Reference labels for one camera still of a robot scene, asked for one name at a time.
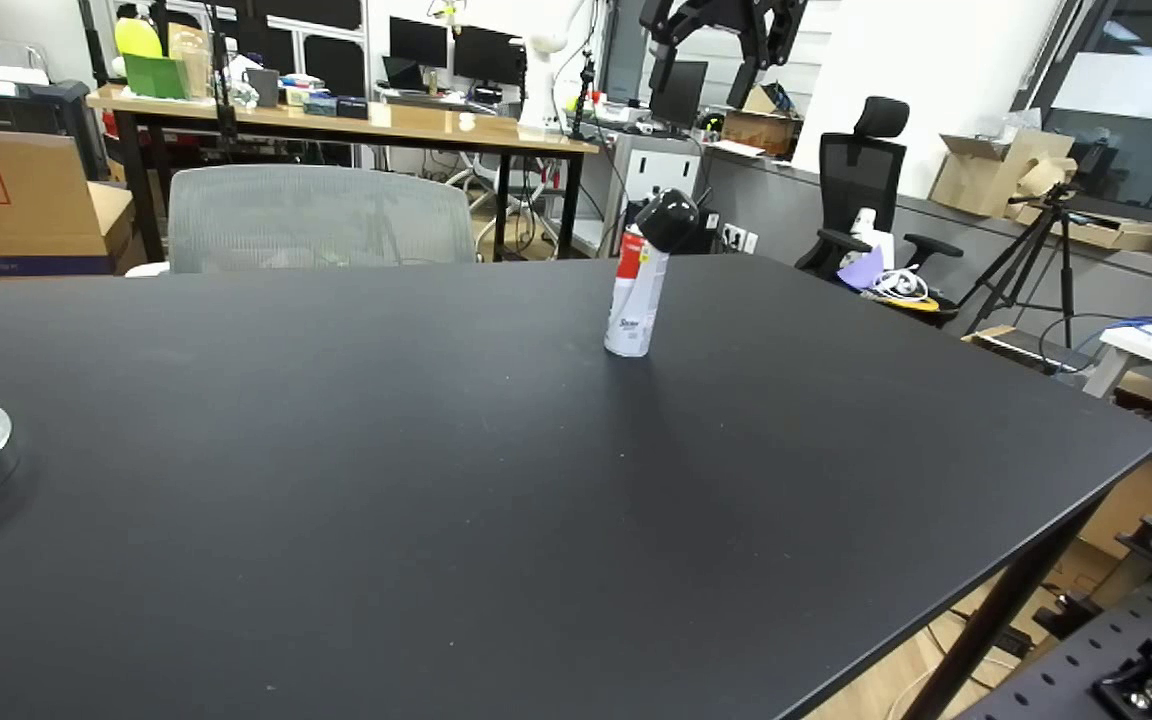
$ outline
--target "white spray can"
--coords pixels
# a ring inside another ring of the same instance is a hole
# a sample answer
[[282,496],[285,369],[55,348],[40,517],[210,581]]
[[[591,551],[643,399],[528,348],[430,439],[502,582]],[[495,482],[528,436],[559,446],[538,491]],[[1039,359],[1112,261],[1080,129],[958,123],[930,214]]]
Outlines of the white spray can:
[[660,250],[638,225],[625,228],[606,341],[612,354],[639,359],[651,350],[663,275],[669,250]]

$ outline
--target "table leg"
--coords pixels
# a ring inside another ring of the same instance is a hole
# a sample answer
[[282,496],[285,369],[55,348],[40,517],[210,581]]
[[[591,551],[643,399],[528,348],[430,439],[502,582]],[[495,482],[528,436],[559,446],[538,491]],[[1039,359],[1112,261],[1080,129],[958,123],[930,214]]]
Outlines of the table leg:
[[159,234],[159,218],[157,218],[157,198],[154,198],[154,183],[150,183],[150,168],[142,161],[142,129],[137,116],[116,110],[119,123],[119,139],[126,139],[126,162],[128,162],[128,187],[133,187],[133,211],[137,211],[137,233],[145,244],[145,261],[164,261],[164,234]]
[[1015,564],[1002,575],[1002,582],[985,595],[985,604],[974,612],[965,635],[946,652],[942,666],[930,677],[922,697],[910,704],[910,720],[937,720],[954,704],[954,697],[974,678],[985,652],[996,643],[996,635],[1012,622],[1012,617],[1025,608],[1025,598],[1044,582],[1054,564],[1065,556],[1065,546],[1080,536],[1088,517],[1101,508],[1088,503],[1077,517],[1068,517],[1059,527],[1054,527],[1039,543],[1033,543]]
[[493,261],[505,261],[505,218],[507,218],[507,162],[512,151],[502,151],[502,181],[495,181],[495,244],[493,244]]
[[1126,370],[1127,370],[1127,350],[1104,348],[1098,370],[1084,378],[1084,391],[1101,399],[1119,385]]
[[569,157],[569,187],[565,187],[559,257],[576,257],[581,171],[585,171],[585,157]]

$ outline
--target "window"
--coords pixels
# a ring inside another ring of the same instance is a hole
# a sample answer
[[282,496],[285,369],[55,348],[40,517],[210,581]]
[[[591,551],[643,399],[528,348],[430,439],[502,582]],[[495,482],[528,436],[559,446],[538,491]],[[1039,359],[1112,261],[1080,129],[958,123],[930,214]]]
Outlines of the window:
[[1152,0],[1068,0],[1015,109],[1077,134],[1084,195],[1152,214]]

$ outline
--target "gray chair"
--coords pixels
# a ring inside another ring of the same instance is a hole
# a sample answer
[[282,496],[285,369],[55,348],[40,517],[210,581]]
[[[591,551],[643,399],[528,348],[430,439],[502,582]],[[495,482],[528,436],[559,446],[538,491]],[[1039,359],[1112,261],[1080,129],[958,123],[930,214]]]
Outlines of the gray chair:
[[321,162],[224,162],[172,181],[169,272],[399,265],[473,265],[460,192]]

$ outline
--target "wooden desk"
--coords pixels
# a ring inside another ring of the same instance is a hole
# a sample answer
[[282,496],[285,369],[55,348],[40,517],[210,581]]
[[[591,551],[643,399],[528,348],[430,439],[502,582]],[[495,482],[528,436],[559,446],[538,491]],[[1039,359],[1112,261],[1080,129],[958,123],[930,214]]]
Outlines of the wooden desk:
[[[210,129],[218,123],[218,104],[193,101],[145,101],[126,89],[100,89],[90,101],[97,110],[112,110],[128,146],[142,146],[145,131],[159,139],[164,129]],[[507,195],[512,157],[559,157],[569,161],[565,218],[559,218],[559,257],[571,257],[571,225],[581,198],[581,168],[595,145],[576,145],[565,134],[544,134],[522,129],[507,116],[478,110],[441,110],[409,104],[371,104],[370,119],[350,116],[304,116],[287,109],[256,109],[238,116],[241,134],[292,134],[292,139],[333,139],[333,145],[414,145],[414,146],[450,146],[450,151],[495,151],[502,157],[502,195]],[[142,151],[128,151],[128,183],[137,195],[137,228],[145,234],[150,261],[164,261],[164,233],[154,211],[150,168]],[[495,203],[495,261],[505,250],[505,206]]]

